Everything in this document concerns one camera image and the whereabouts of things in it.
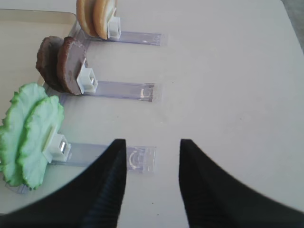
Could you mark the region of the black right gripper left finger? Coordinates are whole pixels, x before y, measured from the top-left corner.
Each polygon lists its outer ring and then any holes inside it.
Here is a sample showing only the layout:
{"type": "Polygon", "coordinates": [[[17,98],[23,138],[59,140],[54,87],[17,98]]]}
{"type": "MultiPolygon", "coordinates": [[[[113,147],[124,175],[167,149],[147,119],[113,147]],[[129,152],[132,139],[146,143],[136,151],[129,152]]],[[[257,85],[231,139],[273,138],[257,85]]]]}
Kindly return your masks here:
{"type": "Polygon", "coordinates": [[[126,141],[115,139],[87,169],[47,197],[5,215],[2,228],[115,228],[127,177],[126,141]]]}

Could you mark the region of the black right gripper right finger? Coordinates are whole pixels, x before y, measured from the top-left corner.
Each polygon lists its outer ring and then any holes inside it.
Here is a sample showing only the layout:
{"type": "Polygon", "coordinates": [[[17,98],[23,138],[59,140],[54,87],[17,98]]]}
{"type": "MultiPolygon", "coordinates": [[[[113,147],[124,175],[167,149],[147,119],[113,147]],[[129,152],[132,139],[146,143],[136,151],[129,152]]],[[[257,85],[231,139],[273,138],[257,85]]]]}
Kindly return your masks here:
{"type": "Polygon", "coordinates": [[[241,183],[194,141],[180,142],[179,186],[191,228],[302,228],[304,214],[241,183]]]}

